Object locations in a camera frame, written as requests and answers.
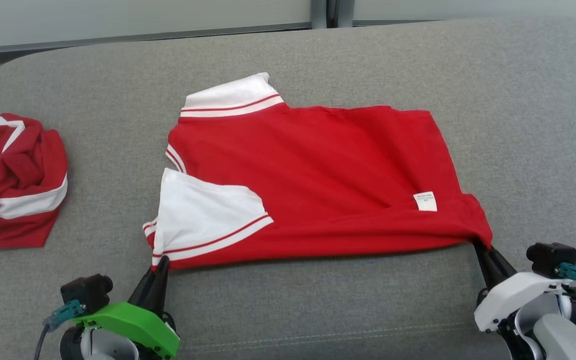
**gray fabric surface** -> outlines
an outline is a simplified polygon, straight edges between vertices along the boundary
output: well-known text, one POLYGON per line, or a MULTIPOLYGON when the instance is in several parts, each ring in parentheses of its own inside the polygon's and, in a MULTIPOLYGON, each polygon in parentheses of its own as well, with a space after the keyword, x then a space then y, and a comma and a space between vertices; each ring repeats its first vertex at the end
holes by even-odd
MULTIPOLYGON (((60 285, 97 272, 128 298, 150 262, 167 133, 185 96, 260 71, 294 107, 428 109, 494 244, 576 246, 576 20, 478 19, 117 43, 0 68, 0 113, 59 130, 68 196, 45 248, 0 250, 0 359, 28 358, 60 285)), ((360 259, 171 275, 188 360, 508 358, 473 320, 483 280, 468 244, 360 259)), ((58 358, 62 331, 42 359, 58 358)))

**white label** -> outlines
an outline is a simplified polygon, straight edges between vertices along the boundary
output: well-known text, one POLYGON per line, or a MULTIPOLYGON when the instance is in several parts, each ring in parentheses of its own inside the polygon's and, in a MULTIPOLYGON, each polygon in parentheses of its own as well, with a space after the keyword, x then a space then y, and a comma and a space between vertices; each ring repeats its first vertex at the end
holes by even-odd
POLYGON ((416 193, 413 195, 416 206, 420 212, 436 212, 437 201, 435 201, 435 194, 432 191, 425 193, 416 193))

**red shirt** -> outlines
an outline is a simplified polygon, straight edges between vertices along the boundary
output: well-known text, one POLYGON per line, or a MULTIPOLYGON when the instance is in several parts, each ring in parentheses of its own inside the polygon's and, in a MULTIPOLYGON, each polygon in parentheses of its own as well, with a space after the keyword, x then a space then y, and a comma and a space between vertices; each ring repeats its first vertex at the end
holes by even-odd
POLYGON ((293 108, 267 80, 261 73, 188 96, 166 152, 188 176, 164 174, 160 201, 167 205, 160 204, 158 221, 144 225, 154 265, 161 255, 178 269, 401 253, 475 238, 490 245, 484 211, 462 193, 428 111, 293 108), (221 185, 240 185, 260 200, 229 202, 237 191, 221 185), (175 200, 181 188, 193 195, 175 200), (204 196, 195 198, 197 192, 204 196), (244 203, 261 201, 263 208, 237 221, 215 212, 246 213, 244 203), (180 231, 190 217, 197 224, 180 231), (158 237, 162 226, 167 232, 158 237), (223 228, 198 230, 215 226, 223 228))
POLYGON ((56 130, 0 115, 0 248, 44 246, 66 196, 67 169, 56 130))

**cable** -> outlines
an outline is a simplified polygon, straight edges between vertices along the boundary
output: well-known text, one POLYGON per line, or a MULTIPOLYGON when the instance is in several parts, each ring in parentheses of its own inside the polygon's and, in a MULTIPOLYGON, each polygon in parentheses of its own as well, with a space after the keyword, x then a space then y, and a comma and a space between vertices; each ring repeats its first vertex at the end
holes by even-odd
POLYGON ((44 338, 46 337, 46 333, 48 333, 48 329, 50 326, 46 324, 41 331, 41 336, 39 336, 39 342, 37 342, 37 350, 34 351, 34 360, 39 360, 39 354, 42 352, 42 346, 44 344, 44 338))

